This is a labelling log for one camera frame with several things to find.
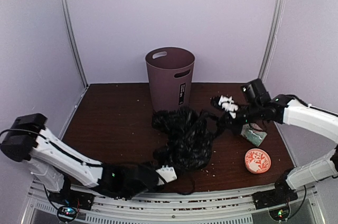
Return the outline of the floral ceramic mug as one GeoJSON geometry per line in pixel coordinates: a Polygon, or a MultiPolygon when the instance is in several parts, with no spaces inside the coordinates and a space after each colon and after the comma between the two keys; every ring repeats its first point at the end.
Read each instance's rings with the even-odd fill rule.
{"type": "Polygon", "coordinates": [[[255,147],[259,147],[266,138],[267,133],[259,125],[250,123],[243,125],[240,135],[255,147]]]}

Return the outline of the black plastic trash bag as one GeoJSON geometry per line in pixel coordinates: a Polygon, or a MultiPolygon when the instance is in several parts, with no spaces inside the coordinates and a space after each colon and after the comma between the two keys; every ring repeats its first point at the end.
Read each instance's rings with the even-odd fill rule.
{"type": "Polygon", "coordinates": [[[182,107],[153,112],[151,126],[167,135],[166,144],[153,151],[153,158],[161,166],[173,167],[178,177],[189,178],[191,190],[177,194],[192,194],[195,181],[191,173],[208,165],[214,140],[227,128],[225,117],[208,110],[198,113],[190,107],[182,107]]]}

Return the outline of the mauve plastic trash bin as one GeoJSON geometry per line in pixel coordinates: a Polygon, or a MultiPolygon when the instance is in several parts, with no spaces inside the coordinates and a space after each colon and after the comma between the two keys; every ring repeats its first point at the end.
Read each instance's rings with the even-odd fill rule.
{"type": "Polygon", "coordinates": [[[188,106],[195,63],[193,53],[165,47],[149,52],[145,61],[153,109],[172,111],[188,106]]]}

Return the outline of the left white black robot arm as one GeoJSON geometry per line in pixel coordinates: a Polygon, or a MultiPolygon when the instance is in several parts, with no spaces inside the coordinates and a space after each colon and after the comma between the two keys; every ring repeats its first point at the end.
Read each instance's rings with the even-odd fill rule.
{"type": "Polygon", "coordinates": [[[33,175],[63,204],[76,200],[67,175],[110,198],[130,199],[168,183],[158,169],[147,164],[108,164],[82,155],[58,139],[46,121],[41,113],[17,117],[1,132],[1,152],[15,162],[27,163],[33,175]]]}

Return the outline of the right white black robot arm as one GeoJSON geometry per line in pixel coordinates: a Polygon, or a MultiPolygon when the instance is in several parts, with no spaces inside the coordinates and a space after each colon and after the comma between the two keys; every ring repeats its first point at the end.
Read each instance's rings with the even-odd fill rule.
{"type": "MultiPolygon", "coordinates": [[[[280,94],[272,98],[261,79],[241,86],[246,104],[238,105],[232,97],[221,96],[215,102],[223,111],[218,124],[233,133],[256,121],[277,122],[296,126],[322,135],[337,143],[337,114],[301,100],[296,95],[280,94]]],[[[337,177],[337,149],[301,167],[284,172],[269,192],[255,194],[257,201],[265,197],[274,203],[283,203],[299,187],[327,178],[337,177]]]]}

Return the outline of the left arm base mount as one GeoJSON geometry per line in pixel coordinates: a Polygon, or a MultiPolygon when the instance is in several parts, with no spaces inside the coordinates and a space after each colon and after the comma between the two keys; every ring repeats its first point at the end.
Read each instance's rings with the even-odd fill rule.
{"type": "Polygon", "coordinates": [[[81,210],[89,211],[92,208],[95,196],[69,190],[67,193],[51,192],[44,187],[47,200],[56,210],[56,217],[62,223],[70,223],[80,217],[81,210]]]}

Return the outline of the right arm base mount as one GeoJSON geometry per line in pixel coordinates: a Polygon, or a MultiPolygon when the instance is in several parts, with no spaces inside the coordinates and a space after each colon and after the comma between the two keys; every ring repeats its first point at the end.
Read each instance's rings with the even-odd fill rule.
{"type": "Polygon", "coordinates": [[[267,190],[254,193],[252,198],[257,210],[268,210],[272,220],[283,222],[291,217],[290,203],[297,200],[298,195],[296,192],[289,192],[284,195],[278,194],[276,190],[267,190]]]}

